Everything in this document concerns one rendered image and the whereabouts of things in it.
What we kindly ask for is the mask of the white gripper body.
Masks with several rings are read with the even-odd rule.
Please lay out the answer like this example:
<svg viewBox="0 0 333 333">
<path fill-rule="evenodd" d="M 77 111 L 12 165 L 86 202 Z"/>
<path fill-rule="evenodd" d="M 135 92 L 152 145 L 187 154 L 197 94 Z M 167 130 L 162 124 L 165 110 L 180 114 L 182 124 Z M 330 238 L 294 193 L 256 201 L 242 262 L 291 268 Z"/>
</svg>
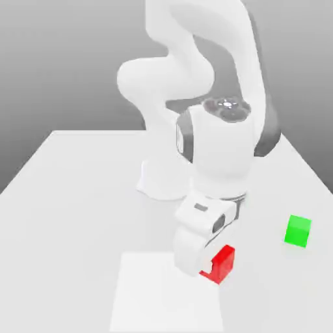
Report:
<svg viewBox="0 0 333 333">
<path fill-rule="evenodd" d="M 216 237 L 206 238 L 179 226 L 173 240 L 175 266 L 189 276 L 198 275 L 202 271 L 204 258 L 213 258 L 213 255 L 207 252 Z"/>
</svg>

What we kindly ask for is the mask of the small red cube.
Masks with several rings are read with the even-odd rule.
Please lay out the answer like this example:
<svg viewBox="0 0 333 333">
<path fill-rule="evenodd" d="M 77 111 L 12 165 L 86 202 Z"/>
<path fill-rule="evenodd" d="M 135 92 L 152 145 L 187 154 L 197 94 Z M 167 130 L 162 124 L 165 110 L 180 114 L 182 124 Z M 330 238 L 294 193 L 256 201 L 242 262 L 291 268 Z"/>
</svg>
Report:
<svg viewBox="0 0 333 333">
<path fill-rule="evenodd" d="M 233 269 L 234 258 L 234 247 L 225 245 L 210 261 L 211 270 L 202 270 L 199 274 L 219 285 Z"/>
</svg>

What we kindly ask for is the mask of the small green cube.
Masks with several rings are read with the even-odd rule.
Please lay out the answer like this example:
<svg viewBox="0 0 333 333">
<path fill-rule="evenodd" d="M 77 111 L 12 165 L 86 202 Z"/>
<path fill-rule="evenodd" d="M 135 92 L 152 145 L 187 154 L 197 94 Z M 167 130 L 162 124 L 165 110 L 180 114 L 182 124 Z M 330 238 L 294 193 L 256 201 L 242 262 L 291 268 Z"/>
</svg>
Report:
<svg viewBox="0 0 333 333">
<path fill-rule="evenodd" d="M 304 217 L 290 215 L 284 242 L 306 248 L 312 221 Z"/>
</svg>

